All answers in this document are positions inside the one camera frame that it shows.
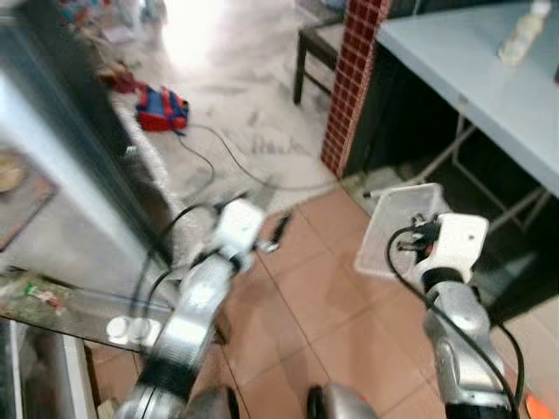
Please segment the clear plastic container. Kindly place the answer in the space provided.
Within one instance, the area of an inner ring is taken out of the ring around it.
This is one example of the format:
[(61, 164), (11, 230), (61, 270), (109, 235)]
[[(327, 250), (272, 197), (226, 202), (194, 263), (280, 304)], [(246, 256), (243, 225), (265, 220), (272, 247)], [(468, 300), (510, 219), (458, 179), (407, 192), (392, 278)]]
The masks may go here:
[(384, 191), (355, 254), (353, 269), (364, 277), (392, 282), (395, 275), (388, 265), (386, 251), (394, 232), (427, 223), (444, 210), (443, 189), (436, 183)]

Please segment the white fridge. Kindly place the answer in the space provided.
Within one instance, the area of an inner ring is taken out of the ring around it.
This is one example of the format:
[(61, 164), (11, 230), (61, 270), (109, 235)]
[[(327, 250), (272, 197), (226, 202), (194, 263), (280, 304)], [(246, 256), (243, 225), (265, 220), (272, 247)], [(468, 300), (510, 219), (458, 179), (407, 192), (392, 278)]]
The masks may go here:
[(0, 155), (25, 167), (0, 189), (0, 268), (125, 296), (170, 258), (164, 162), (55, 0), (0, 0)]

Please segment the white round cap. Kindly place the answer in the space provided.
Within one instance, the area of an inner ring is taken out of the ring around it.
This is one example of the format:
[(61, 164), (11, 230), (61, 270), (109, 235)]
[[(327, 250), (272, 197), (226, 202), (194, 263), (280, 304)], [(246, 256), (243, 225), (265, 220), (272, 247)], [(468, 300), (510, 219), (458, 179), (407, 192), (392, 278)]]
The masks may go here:
[(116, 346), (127, 346), (131, 343), (131, 327), (132, 319), (128, 316), (117, 316), (117, 318), (109, 320), (107, 323), (107, 338), (109, 342)]
[(152, 347), (162, 332), (162, 323), (149, 318), (135, 318), (129, 323), (128, 336), (137, 346)]

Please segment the grey right robot leg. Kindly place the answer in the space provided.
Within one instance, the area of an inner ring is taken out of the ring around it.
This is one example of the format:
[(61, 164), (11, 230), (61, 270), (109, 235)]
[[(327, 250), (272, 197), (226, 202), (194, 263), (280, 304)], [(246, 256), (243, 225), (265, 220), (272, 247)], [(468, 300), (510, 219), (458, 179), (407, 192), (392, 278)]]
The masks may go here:
[(335, 381), (312, 386), (305, 403), (307, 419), (379, 419), (362, 395)]

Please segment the grey robot leg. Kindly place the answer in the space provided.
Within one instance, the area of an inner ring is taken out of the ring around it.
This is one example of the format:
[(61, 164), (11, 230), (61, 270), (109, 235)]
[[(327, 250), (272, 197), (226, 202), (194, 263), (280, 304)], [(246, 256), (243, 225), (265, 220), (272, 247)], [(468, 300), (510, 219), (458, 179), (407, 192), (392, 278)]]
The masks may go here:
[(305, 403), (307, 419), (379, 419), (362, 395), (335, 381), (312, 386)]
[(179, 419), (240, 419), (240, 407), (234, 388), (205, 388), (192, 396)]

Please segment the red tiled pillar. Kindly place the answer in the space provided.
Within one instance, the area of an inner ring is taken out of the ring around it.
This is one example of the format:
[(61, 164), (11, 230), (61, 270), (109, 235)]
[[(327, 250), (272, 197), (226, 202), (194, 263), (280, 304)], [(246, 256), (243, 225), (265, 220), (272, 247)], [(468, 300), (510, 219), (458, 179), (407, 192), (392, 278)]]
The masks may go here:
[(376, 34), (394, 0), (347, 0), (344, 31), (321, 161), (336, 179), (344, 177), (375, 68)]

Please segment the grey left robot leg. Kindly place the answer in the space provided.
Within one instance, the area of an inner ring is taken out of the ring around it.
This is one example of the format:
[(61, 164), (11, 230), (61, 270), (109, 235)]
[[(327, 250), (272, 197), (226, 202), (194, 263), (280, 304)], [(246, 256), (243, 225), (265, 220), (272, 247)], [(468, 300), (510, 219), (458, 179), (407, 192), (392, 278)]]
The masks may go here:
[(234, 388), (205, 388), (192, 396), (179, 419), (240, 419), (240, 407)]

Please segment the pale blue table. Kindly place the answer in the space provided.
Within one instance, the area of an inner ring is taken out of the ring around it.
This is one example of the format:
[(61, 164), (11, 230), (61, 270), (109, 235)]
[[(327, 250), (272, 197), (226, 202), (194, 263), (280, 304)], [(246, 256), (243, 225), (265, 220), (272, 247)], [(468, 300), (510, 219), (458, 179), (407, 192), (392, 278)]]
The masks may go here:
[(381, 25), (376, 40), (555, 195), (559, 17), (549, 13), (518, 65), (498, 57), (527, 12), (527, 3), (495, 3), (396, 17)]

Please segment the dark wooden stool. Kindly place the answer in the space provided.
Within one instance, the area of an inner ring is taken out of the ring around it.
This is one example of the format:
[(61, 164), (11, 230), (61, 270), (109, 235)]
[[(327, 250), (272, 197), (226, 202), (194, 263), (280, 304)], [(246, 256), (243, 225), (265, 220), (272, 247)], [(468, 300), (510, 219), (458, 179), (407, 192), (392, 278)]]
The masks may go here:
[(297, 31), (296, 60), (293, 75), (292, 102), (302, 103), (305, 81), (311, 81), (325, 96), (331, 95), (331, 87), (311, 75), (307, 70), (307, 57), (318, 59), (329, 71), (335, 71), (341, 52), (342, 37), (346, 31), (344, 17), (331, 17), (316, 25), (308, 25)]

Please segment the orange floor object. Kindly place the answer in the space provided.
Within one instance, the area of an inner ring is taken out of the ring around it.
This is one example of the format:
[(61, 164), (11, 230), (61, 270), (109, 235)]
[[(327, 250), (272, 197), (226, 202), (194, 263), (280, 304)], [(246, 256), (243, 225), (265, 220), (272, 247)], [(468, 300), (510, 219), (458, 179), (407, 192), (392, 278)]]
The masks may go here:
[(527, 419), (556, 419), (546, 404), (531, 392), (524, 395), (523, 402)]

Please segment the glass top side table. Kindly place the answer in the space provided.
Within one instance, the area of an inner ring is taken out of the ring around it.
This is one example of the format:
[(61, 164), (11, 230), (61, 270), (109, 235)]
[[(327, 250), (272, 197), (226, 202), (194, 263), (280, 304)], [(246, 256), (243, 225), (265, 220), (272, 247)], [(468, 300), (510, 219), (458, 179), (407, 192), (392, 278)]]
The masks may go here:
[[(199, 358), (215, 343), (218, 313), (236, 274), (235, 264), (212, 257), (191, 268), (149, 271), (116, 295), (63, 285), (34, 271), (0, 269), (0, 318), (156, 358)], [(159, 320), (159, 339), (152, 347), (116, 346), (107, 338), (107, 323), (117, 316)]]

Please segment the pale white capped bottle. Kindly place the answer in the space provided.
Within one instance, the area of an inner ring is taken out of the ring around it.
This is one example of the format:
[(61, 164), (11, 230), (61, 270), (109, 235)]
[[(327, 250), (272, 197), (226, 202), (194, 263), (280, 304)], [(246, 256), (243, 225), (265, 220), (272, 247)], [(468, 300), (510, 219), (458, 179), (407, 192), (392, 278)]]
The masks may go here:
[(516, 66), (527, 56), (536, 37), (543, 31), (551, 9), (550, 0), (531, 1), (528, 11), (519, 17), (514, 30), (500, 44), (498, 57), (503, 65)]

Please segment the white metal table frame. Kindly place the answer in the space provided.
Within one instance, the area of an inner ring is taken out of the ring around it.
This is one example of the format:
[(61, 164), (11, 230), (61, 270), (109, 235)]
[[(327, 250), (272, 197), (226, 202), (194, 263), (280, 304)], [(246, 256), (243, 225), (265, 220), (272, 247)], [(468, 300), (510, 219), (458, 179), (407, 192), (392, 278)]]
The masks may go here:
[(447, 203), (462, 212), (482, 213), (496, 228), (528, 232), (558, 213), (558, 200), (546, 187), (490, 136), (455, 117), (378, 129), (360, 165), (349, 192), (368, 203), (391, 190), (438, 183)]

